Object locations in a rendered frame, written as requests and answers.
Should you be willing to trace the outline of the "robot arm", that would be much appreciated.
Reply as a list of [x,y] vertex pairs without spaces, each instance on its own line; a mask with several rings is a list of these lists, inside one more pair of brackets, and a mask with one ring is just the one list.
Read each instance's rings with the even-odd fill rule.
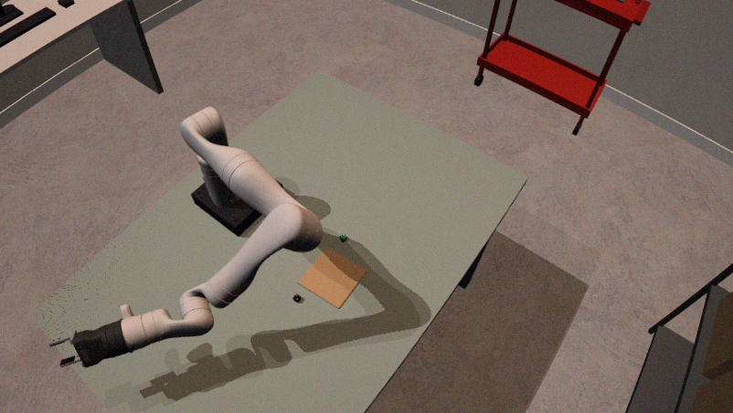
[[183,320],[172,320],[166,309],[142,315],[152,344],[208,333],[214,326],[210,303],[219,309],[227,307],[248,289],[269,256],[280,249],[311,251],[323,236],[321,222],[312,211],[292,198],[251,154],[228,147],[225,124],[215,108],[206,107],[186,118],[180,132],[197,154],[213,203],[231,207],[241,199],[266,218],[229,263],[209,281],[182,294],[178,307]]

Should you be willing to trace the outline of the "orange square mat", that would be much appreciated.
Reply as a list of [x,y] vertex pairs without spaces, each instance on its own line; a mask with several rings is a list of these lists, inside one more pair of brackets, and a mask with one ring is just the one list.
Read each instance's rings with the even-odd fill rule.
[[297,283],[339,309],[366,272],[353,261],[325,248]]

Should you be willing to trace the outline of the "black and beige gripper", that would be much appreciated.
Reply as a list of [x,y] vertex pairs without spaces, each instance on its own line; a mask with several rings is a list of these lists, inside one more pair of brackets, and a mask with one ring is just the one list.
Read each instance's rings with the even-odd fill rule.
[[[61,360],[60,366],[81,361],[83,367],[97,365],[101,360],[132,353],[151,344],[143,328],[142,314],[133,315],[130,305],[121,306],[120,321],[103,325],[96,330],[85,330],[50,340],[50,347],[70,341],[78,355]],[[129,317],[129,318],[128,318]]]

